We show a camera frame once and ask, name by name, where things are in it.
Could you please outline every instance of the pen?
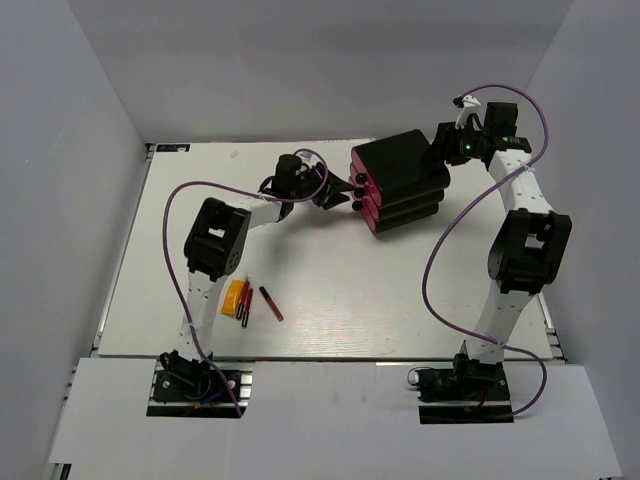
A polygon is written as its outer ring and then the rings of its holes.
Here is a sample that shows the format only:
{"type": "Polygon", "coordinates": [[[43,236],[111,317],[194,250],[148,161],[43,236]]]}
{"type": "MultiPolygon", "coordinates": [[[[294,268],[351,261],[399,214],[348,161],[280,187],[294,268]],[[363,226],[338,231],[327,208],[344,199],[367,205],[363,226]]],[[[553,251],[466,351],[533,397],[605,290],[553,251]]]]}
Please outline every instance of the pen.
{"type": "Polygon", "coordinates": [[[249,323],[249,314],[251,313],[251,299],[253,298],[253,288],[247,292],[247,302],[245,303],[244,313],[242,314],[242,328],[247,328],[249,323]]]}
{"type": "Polygon", "coordinates": [[[236,312],[236,318],[238,320],[241,320],[243,318],[245,302],[247,301],[247,293],[249,292],[250,286],[251,286],[251,282],[249,281],[249,275],[247,275],[247,278],[244,281],[244,287],[242,287],[242,293],[240,294],[240,303],[238,304],[238,311],[236,312]]]}
{"type": "Polygon", "coordinates": [[[264,297],[264,299],[269,304],[269,307],[271,308],[271,311],[276,316],[278,321],[281,322],[282,320],[284,320],[284,317],[282,316],[282,313],[280,313],[280,310],[278,310],[278,307],[276,306],[275,302],[273,301],[271,296],[267,293],[267,289],[264,288],[264,287],[260,287],[259,290],[260,290],[260,293],[262,294],[262,296],[264,297]]]}

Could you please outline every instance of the black mounting bracket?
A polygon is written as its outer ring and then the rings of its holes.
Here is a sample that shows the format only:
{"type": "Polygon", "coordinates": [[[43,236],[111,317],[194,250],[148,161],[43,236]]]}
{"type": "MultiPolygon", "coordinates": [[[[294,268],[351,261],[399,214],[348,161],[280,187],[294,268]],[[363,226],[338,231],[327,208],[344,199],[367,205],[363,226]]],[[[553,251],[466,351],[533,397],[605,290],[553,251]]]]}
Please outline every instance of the black mounting bracket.
{"type": "MultiPolygon", "coordinates": [[[[459,108],[463,105],[461,98],[454,99],[453,103],[459,108]]],[[[481,130],[473,128],[471,116],[464,128],[460,129],[456,128],[456,122],[440,123],[433,143],[425,154],[425,161],[457,166],[478,158],[489,169],[496,150],[531,153],[529,141],[515,136],[517,119],[518,106],[515,103],[489,102],[481,130]]]]}
{"type": "MultiPolygon", "coordinates": [[[[195,403],[210,398],[210,408],[203,410],[203,415],[199,415],[202,412],[195,411],[193,407],[181,407],[180,416],[184,413],[184,416],[237,417],[235,409],[232,407],[217,408],[221,404],[228,405],[232,402],[231,396],[222,378],[205,362],[186,360],[180,357],[175,350],[171,353],[163,353],[159,360],[163,370],[156,372],[153,400],[164,404],[164,406],[149,407],[148,416],[176,416],[172,413],[176,410],[172,404],[195,403]]],[[[240,370],[223,370],[223,373],[229,382],[229,388],[238,398],[242,372],[240,370]]]]}
{"type": "Polygon", "coordinates": [[[512,422],[502,364],[481,365],[459,353],[451,368],[416,368],[421,424],[512,422]]]}
{"type": "MultiPolygon", "coordinates": [[[[266,178],[259,191],[282,199],[305,198],[320,187],[325,172],[325,166],[321,162],[309,166],[297,155],[281,155],[276,166],[276,174],[266,178]]],[[[349,201],[350,198],[345,192],[353,191],[355,188],[329,171],[327,182],[312,201],[314,205],[329,210],[349,201]]],[[[283,204],[280,219],[286,217],[291,210],[293,204],[283,204]]]]}
{"type": "Polygon", "coordinates": [[[242,258],[250,220],[251,212],[207,198],[184,244],[189,271],[202,272],[214,282],[232,274],[242,258]]]}
{"type": "Polygon", "coordinates": [[[570,233],[568,215],[511,210],[489,251],[489,276],[502,293],[540,293],[555,280],[570,233]]]}

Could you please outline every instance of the blue wire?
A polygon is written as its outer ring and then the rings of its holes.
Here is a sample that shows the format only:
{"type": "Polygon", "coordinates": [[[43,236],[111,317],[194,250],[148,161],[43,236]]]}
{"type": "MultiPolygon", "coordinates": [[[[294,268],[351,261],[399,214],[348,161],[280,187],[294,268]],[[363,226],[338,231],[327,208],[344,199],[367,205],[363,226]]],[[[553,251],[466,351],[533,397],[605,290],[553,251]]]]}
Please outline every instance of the blue wire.
{"type": "Polygon", "coordinates": [[[215,395],[211,395],[209,398],[205,398],[204,400],[202,400],[200,402],[200,405],[207,405],[208,403],[213,402],[216,398],[218,398],[220,396],[219,393],[216,393],[215,395]]]}

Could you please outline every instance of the robotic arm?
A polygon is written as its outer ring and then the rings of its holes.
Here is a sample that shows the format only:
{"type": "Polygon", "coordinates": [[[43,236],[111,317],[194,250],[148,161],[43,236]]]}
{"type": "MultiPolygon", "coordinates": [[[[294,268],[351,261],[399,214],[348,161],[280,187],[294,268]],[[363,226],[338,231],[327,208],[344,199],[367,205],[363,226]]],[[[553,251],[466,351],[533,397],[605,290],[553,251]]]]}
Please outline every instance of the robotic arm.
{"type": "MultiPolygon", "coordinates": [[[[516,136],[516,104],[489,103],[484,126],[477,118],[480,102],[474,97],[455,99],[454,104],[462,109],[457,121],[438,126],[425,160],[456,166],[480,159],[496,183],[531,160],[529,142],[516,136]]],[[[491,287],[474,331],[506,344],[526,305],[545,284],[555,280],[571,219],[549,205],[533,170],[516,176],[499,191],[507,216],[489,252],[491,287]]],[[[436,394],[436,399],[489,392],[505,384],[503,360],[504,350],[499,345],[471,337],[463,342],[444,382],[442,376],[424,372],[419,375],[420,383],[442,394],[436,394]]]]}
{"type": "Polygon", "coordinates": [[[265,179],[260,191],[272,197],[247,198],[228,205],[215,198],[207,198],[200,208],[184,246],[189,270],[187,306],[191,322],[186,314],[178,334],[175,349],[163,353],[160,362],[172,379],[172,389],[160,390],[159,400],[175,401],[193,398],[204,388],[212,387],[219,379],[193,343],[193,328],[205,356],[213,353],[213,322],[218,302],[229,275],[240,264],[247,233],[254,227],[275,223],[286,218],[293,210],[294,201],[314,195],[312,202],[324,210],[349,200],[345,192],[356,189],[344,182],[318,162],[311,166],[297,155],[282,155],[275,175],[265,179]]]}

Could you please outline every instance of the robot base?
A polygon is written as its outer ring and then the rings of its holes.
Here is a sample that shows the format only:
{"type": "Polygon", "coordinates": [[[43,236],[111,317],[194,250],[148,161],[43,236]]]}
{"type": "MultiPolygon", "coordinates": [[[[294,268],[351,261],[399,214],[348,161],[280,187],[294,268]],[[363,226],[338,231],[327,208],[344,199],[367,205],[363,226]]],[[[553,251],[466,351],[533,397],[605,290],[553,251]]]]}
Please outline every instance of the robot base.
{"type": "Polygon", "coordinates": [[[420,391],[420,424],[512,423],[511,395],[504,372],[498,382],[484,390],[465,390],[451,368],[418,368],[415,386],[420,391]]]}
{"type": "MultiPolygon", "coordinates": [[[[226,386],[206,363],[185,360],[175,351],[162,354],[160,362],[163,369],[156,372],[153,387],[155,404],[148,407],[147,416],[238,417],[226,386]]],[[[242,372],[222,372],[239,398],[242,372]]]]}

